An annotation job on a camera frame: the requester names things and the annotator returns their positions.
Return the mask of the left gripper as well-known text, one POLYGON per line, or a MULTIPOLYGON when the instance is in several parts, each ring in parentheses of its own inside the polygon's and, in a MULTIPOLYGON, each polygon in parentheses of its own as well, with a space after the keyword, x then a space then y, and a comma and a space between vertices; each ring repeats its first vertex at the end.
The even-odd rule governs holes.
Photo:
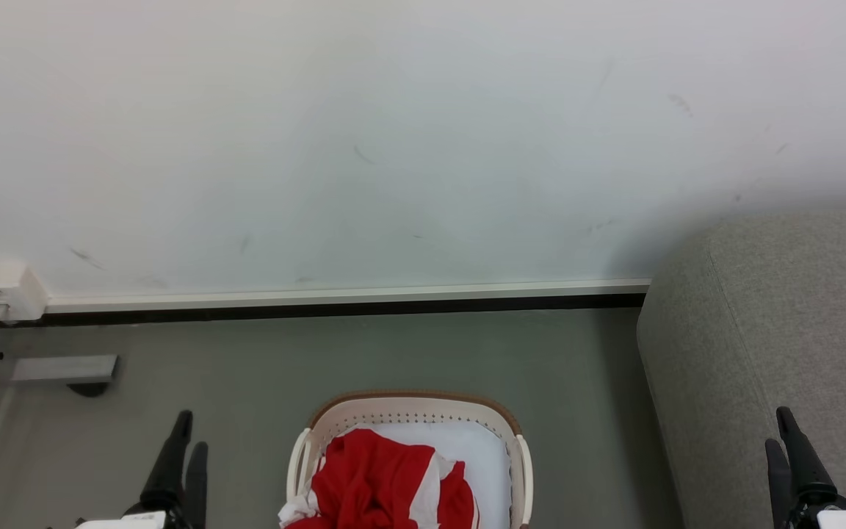
POLYGON ((139 497, 145 512, 120 519, 78 519, 75 528, 206 528, 209 446, 195 445, 184 476, 191 435, 192 412, 181 411, 139 497))

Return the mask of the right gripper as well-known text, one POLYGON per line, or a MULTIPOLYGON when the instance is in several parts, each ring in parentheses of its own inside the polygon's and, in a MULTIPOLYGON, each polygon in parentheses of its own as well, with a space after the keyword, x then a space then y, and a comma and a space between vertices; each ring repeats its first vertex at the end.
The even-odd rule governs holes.
POLYGON ((784 449, 764 444, 773 528, 846 528, 846 499, 789 406, 775 411, 784 449))

